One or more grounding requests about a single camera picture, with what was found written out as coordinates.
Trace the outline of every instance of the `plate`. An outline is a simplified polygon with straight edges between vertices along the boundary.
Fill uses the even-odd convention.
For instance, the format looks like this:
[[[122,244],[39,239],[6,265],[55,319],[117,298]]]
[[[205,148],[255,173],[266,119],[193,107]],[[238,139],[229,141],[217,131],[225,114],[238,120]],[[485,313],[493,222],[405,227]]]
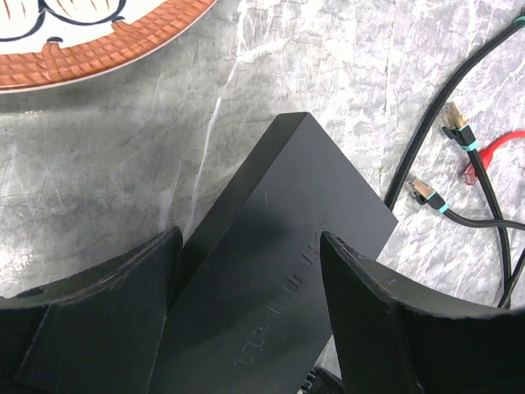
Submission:
[[[167,44],[216,0],[0,0],[0,93],[63,85]]]

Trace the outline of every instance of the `gray marble countertop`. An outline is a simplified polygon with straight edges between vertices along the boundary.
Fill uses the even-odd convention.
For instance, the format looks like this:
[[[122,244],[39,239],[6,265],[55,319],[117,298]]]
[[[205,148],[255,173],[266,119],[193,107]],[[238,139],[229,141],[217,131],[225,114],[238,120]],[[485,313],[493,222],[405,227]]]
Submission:
[[[0,295],[101,263],[178,225],[189,236],[280,112],[309,111],[383,197],[446,77],[522,0],[219,0],[149,57],[65,87],[0,96]],[[525,30],[454,92],[482,146],[525,127]],[[490,169],[525,221],[525,141]],[[468,159],[432,129],[413,168],[470,217],[490,216]],[[494,230],[470,230],[404,192],[380,261],[493,305]],[[514,261],[525,236],[511,231]],[[525,303],[525,278],[514,306]]]

